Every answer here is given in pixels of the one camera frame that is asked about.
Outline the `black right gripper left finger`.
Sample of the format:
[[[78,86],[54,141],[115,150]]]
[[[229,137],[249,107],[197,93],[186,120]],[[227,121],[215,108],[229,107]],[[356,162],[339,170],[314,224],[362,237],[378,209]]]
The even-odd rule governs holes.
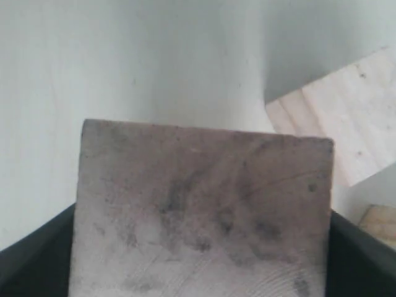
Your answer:
[[[1,251],[1,296],[67,296],[75,205]]]

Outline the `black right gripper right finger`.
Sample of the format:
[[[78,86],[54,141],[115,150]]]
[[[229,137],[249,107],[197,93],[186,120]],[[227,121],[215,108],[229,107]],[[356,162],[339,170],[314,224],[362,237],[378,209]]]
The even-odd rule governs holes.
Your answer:
[[[326,296],[395,296],[395,250],[332,211]]]

